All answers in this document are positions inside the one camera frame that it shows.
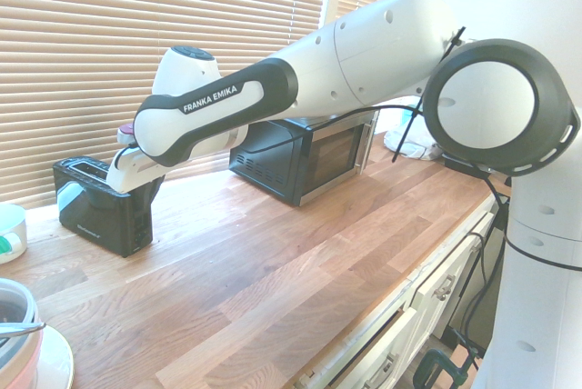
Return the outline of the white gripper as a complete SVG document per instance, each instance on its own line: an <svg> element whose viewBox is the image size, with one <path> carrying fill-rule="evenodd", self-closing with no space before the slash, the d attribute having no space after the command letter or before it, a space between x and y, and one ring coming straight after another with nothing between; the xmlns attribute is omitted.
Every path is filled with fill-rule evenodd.
<svg viewBox="0 0 582 389"><path fill-rule="evenodd" d="M115 154L106 183L118 193L128 193L145 185L144 206L150 207L165 180L166 168L138 147L126 147Z"/></svg>

